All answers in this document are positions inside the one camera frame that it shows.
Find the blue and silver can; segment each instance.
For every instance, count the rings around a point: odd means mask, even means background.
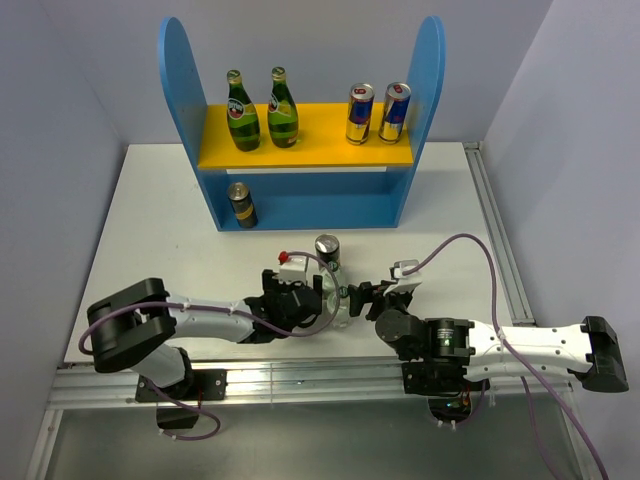
[[[356,83],[351,87],[347,117],[347,141],[349,143],[360,145],[369,138],[374,95],[373,87],[367,83]]]
[[[407,108],[411,100],[411,89],[405,83],[391,83],[387,87],[382,109],[382,123],[378,136],[385,143],[400,140]]]

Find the red cap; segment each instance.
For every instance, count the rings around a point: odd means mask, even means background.
[[[288,262],[289,254],[283,250],[282,252],[280,252],[280,255],[278,255],[278,261],[280,262],[280,265],[282,265],[285,262]]]

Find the white tabletop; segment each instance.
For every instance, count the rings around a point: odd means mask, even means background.
[[[397,229],[338,230],[341,262],[352,284],[389,279],[397,260],[423,259],[450,235],[473,233],[489,245],[483,215],[460,143],[425,145]],[[92,303],[147,277],[169,292],[211,300],[260,295],[263,269],[277,269],[282,250],[313,252],[319,231],[216,230],[182,145],[131,145],[111,202],[82,298],[66,362],[90,362],[77,348]],[[482,251],[462,239],[423,271],[410,311],[420,318],[453,317],[490,323],[489,271]],[[511,325],[502,285],[498,317]],[[169,341],[192,360],[393,357],[362,318],[344,331],[309,338],[237,345],[216,339]]]

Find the dark can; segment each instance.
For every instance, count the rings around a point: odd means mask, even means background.
[[[340,265],[340,242],[333,235],[323,233],[316,238],[316,254],[325,263],[336,262]]]
[[[238,224],[242,228],[253,228],[258,223],[256,209],[253,207],[251,192],[242,182],[235,182],[229,185],[227,196],[231,201],[233,211],[236,213]]]
[[[407,108],[411,100],[411,89],[404,83],[391,83],[387,87],[382,110],[382,123],[378,136],[385,143],[400,140]]]
[[[347,116],[347,141],[349,143],[360,145],[369,138],[374,96],[373,87],[368,83],[356,83],[351,87]]]

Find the can lid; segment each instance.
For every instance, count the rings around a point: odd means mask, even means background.
[[[320,253],[333,253],[340,248],[340,242],[333,235],[323,233],[316,238],[316,250]]]
[[[242,83],[242,75],[240,75],[240,70],[229,70],[227,72],[227,82],[230,85],[237,85]]]
[[[271,78],[276,82],[281,82],[287,79],[287,72],[285,72],[282,67],[273,67],[271,69]]]
[[[249,187],[247,187],[242,182],[232,183],[227,189],[227,195],[229,196],[230,200],[236,202],[244,200],[245,198],[247,198],[247,196],[249,196]]]
[[[406,100],[411,97],[411,89],[406,83],[394,82],[387,86],[387,95],[396,100]]]
[[[351,86],[351,98],[359,102],[367,102],[373,99],[375,92],[368,83],[356,83]]]

